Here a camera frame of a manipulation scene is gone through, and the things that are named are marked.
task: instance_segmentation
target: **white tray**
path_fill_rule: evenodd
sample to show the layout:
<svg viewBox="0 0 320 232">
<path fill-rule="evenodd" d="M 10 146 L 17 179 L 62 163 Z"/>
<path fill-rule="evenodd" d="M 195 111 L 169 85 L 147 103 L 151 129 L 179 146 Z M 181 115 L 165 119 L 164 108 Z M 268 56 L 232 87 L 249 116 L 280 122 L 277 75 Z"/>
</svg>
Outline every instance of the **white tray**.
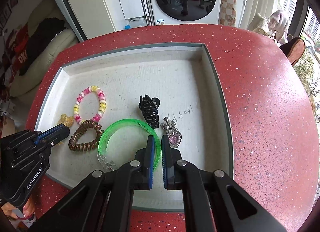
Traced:
<svg viewBox="0 0 320 232">
<path fill-rule="evenodd" d="M 55 126 L 61 114 L 73 115 L 76 98 L 85 88 L 96 85 L 106 95 L 107 109 L 100 120 L 102 129 L 124 118 L 143 119 L 139 97 L 160 99 L 159 119 L 169 116 L 182 133 L 182 158 L 199 169 L 222 169 L 233 177 L 233 144 L 228 111 L 218 75 L 203 44 L 161 43 L 118 49 L 86 57 L 59 69 L 42 104 L 35 130 Z M 95 94 L 80 105 L 83 119 L 98 111 Z M 76 131 L 75 122 L 70 136 Z M 156 133 L 161 138 L 162 129 Z M 80 142 L 94 139 L 93 130 Z M 97 150 L 72 152 L 68 139 L 52 148 L 47 175 L 66 187 L 75 187 L 89 173 L 103 170 Z M 146 146 L 147 134 L 137 127 L 117 131 L 108 145 L 108 155 L 120 166 Z M 133 207 L 154 211 L 183 210 L 182 192 L 166 191 L 161 161 L 154 173 L 153 189 L 135 191 Z"/>
</svg>

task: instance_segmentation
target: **red table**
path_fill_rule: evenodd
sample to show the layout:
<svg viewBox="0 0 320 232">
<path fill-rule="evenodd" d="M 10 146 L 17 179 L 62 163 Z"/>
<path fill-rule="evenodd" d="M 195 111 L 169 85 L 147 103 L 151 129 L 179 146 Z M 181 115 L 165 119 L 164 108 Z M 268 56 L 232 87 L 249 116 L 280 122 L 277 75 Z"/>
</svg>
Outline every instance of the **red table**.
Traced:
<svg viewBox="0 0 320 232">
<path fill-rule="evenodd" d="M 61 52 L 43 78 L 27 128 L 65 63 L 128 46 L 204 43 L 219 74 L 231 120 L 235 181 L 297 231 L 310 213 L 319 171 L 319 141 L 306 92 L 282 51 L 267 37 L 220 25 L 162 25 L 110 33 Z M 68 190 L 44 177 L 35 191 L 41 216 Z M 181 213 L 132 212 L 131 231 L 185 231 Z"/>
</svg>

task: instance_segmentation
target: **brown shoe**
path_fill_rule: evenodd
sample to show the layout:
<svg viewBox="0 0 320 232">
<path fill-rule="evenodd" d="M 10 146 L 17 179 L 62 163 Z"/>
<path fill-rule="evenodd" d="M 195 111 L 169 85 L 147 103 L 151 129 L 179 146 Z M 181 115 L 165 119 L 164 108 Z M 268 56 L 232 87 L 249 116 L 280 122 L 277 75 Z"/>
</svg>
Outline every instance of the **brown shoe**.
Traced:
<svg viewBox="0 0 320 232">
<path fill-rule="evenodd" d="M 306 45 L 303 39 L 301 39 L 300 37 L 294 37 L 291 41 L 282 45 L 280 49 L 287 56 L 291 65 L 294 66 L 302 57 L 306 49 Z"/>
</svg>

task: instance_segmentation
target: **plastic jug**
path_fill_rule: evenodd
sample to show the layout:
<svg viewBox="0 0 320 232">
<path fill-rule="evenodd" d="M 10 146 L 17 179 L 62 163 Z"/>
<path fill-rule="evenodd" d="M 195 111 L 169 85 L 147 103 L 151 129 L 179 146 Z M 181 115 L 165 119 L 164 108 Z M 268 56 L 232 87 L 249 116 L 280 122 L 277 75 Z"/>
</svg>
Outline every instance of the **plastic jug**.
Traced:
<svg viewBox="0 0 320 232">
<path fill-rule="evenodd" d="M 144 17 L 140 17 L 140 18 L 132 19 L 129 22 L 129 25 L 130 25 L 131 28 L 136 28 L 136 27 L 147 26 L 147 22 L 144 19 Z"/>
</svg>

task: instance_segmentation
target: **brown spiral hair tie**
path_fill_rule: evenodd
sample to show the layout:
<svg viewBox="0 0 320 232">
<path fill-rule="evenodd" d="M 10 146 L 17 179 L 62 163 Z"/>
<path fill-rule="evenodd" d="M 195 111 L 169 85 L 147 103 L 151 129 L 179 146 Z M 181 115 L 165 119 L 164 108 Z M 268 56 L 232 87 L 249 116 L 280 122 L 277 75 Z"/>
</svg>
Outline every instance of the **brown spiral hair tie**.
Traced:
<svg viewBox="0 0 320 232">
<path fill-rule="evenodd" d="M 76 130 L 76 132 L 73 133 L 73 136 L 71 136 L 71 139 L 69 140 L 69 149 L 74 152 L 83 152 L 83 151 L 91 151 L 94 150 L 95 148 L 98 147 L 100 138 L 104 132 L 104 130 L 101 129 L 101 125 L 92 119 L 90 120 L 85 120 L 79 128 Z M 96 131 L 97 137 L 95 140 L 89 142 L 89 143 L 84 143 L 84 144 L 77 144 L 78 140 L 80 137 L 89 129 L 92 128 Z"/>
</svg>

